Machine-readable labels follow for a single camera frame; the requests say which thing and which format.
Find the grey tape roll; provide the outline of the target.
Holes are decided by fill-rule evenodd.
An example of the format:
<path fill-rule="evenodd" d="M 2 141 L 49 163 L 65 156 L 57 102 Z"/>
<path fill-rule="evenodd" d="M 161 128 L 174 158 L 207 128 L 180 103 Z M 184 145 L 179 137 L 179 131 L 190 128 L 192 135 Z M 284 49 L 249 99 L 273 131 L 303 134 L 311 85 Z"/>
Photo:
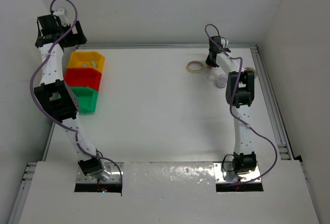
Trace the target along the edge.
<path fill-rule="evenodd" d="M 252 71 L 254 73 L 254 78 L 257 78 L 257 71 L 254 68 L 251 67 L 245 67 L 244 68 L 246 71 Z"/>

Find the beige tape roll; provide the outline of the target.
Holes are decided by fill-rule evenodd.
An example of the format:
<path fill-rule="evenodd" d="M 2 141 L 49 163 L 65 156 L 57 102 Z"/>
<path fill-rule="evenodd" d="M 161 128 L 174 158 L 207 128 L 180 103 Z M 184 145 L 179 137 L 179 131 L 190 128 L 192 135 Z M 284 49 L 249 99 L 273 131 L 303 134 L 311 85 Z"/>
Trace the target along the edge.
<path fill-rule="evenodd" d="M 190 73 L 201 73 L 204 69 L 204 65 L 200 61 L 191 61 L 186 65 L 186 70 Z"/>

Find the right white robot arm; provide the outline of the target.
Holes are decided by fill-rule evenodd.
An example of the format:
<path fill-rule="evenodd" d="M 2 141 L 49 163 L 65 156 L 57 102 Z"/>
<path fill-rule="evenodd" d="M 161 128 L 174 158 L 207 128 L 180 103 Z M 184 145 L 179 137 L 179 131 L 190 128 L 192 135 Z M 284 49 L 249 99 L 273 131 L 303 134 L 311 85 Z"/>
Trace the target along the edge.
<path fill-rule="evenodd" d="M 232 171 L 243 174 L 254 171 L 257 165 L 250 130 L 250 108 L 255 96 L 255 76 L 242 67 L 242 59 L 233 59 L 227 48 L 227 40 L 221 36 L 209 38 L 209 54 L 206 64 L 220 67 L 227 75 L 226 101 L 234 118 L 235 145 Z"/>

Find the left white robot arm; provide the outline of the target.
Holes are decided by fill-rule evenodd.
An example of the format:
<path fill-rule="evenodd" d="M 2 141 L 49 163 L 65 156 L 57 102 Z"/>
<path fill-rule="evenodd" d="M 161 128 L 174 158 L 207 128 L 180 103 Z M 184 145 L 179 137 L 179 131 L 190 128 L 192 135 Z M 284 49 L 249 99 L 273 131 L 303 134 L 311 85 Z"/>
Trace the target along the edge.
<path fill-rule="evenodd" d="M 77 154 L 77 163 L 87 177 L 100 178 L 104 165 L 96 147 L 88 140 L 79 119 L 80 106 L 72 89 L 64 81 L 64 48 L 85 44 L 80 22 L 69 24 L 65 15 L 51 13 L 37 18 L 35 46 L 42 56 L 42 78 L 32 87 L 32 97 L 40 109 L 61 126 Z"/>

